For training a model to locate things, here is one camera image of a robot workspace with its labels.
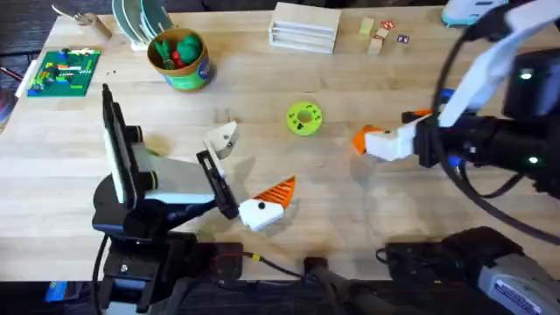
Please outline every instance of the wooden tabletop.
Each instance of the wooden tabletop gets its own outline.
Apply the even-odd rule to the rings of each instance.
[[[224,161],[234,184],[255,195],[292,175],[296,192],[285,218],[264,233],[212,211],[178,230],[202,241],[241,241],[286,268],[301,269],[307,255],[327,256],[346,277],[386,279],[375,250],[390,239],[427,239],[487,225],[519,242],[555,277],[560,249],[498,222],[455,188],[439,167],[428,170],[415,157],[394,163],[357,156],[351,139],[364,123],[399,124],[404,110],[428,107],[435,79],[455,29],[441,25],[439,7],[343,10],[334,55],[269,46],[270,12],[171,14],[199,32],[217,66],[213,82],[196,94],[168,87],[132,52],[112,17],[102,17],[113,38],[102,55],[86,97],[23,98],[0,136],[0,280],[89,279],[102,234],[92,229],[93,192],[109,173],[102,143],[102,83],[109,84],[128,124],[141,125],[148,147],[170,158],[190,159],[203,150],[202,136],[237,121],[240,140]],[[379,56],[367,56],[361,20],[392,20]],[[410,36],[407,45],[398,34]],[[559,43],[549,28],[524,50]],[[94,46],[77,26],[59,18],[45,51]],[[455,87],[473,58],[489,44],[467,45],[456,61]],[[497,114],[503,91],[485,108]],[[314,136],[292,134],[285,114],[293,102],[316,102],[324,124]],[[509,174],[472,171],[481,191]],[[498,205],[514,217],[558,231],[560,204],[522,181]],[[246,261],[247,279],[284,278]]]

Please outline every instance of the black device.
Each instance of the black device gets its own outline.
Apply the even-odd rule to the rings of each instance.
[[[508,118],[465,113],[452,127],[440,129],[444,148],[477,167],[520,173],[534,180],[539,193],[560,199],[560,49],[519,55],[509,82],[502,108]],[[402,115],[404,123],[416,118],[411,112]],[[430,124],[419,122],[414,139],[424,167],[439,163]]]
[[[170,232],[215,207],[229,219],[237,216],[237,203],[209,153],[202,151],[197,158],[214,191],[214,200],[205,204],[168,205],[157,199],[145,199],[146,191],[158,187],[158,175],[155,171],[138,170],[132,145],[143,141],[142,130],[125,124],[121,107],[113,101],[105,84],[103,121],[112,143],[109,154],[115,158],[116,176],[123,187],[123,202],[116,196],[113,176],[107,176],[94,193],[92,224],[94,229],[105,233],[100,254],[107,238],[111,239],[98,296],[100,254],[96,260],[94,305],[107,309],[115,302],[133,305],[137,313],[173,313],[180,304],[178,296],[187,290],[188,279],[239,278],[240,243],[199,243],[195,234]],[[214,258],[223,253],[228,256],[215,262]],[[154,305],[159,306],[157,311],[152,311]]]

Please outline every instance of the green ring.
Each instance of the green ring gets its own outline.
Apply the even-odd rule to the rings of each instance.
[[[286,115],[288,129],[298,136],[310,136],[323,124],[323,113],[319,106],[309,101],[300,101],[291,105]]]

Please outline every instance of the black stand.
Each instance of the black stand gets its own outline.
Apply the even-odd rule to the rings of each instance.
[[[336,302],[334,306],[345,307],[348,314],[429,315],[411,306],[396,306],[380,299],[364,282],[347,280],[330,271],[325,258],[307,257],[304,267],[308,278],[316,278],[326,287]]]
[[[214,205],[214,201],[166,205],[144,200],[130,211],[118,203],[111,176],[99,184],[94,194],[93,226],[111,239],[99,291],[99,303],[106,314],[173,314],[190,281],[202,277],[236,280],[241,276],[242,244],[198,243],[195,234],[168,232]],[[224,253],[229,255],[221,257],[219,263],[214,261]]]

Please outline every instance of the dark floor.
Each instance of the dark floor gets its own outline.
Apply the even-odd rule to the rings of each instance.
[[[185,299],[178,314],[234,315],[234,314],[333,314],[321,288],[303,287],[300,283],[270,284],[236,283],[219,288],[203,283]],[[88,287],[73,302],[41,303],[47,283],[0,283],[0,312],[4,315],[92,314]],[[432,285],[403,288],[392,282],[371,282],[380,298],[395,305],[414,305],[433,314],[494,315],[509,314],[493,301],[463,285]]]

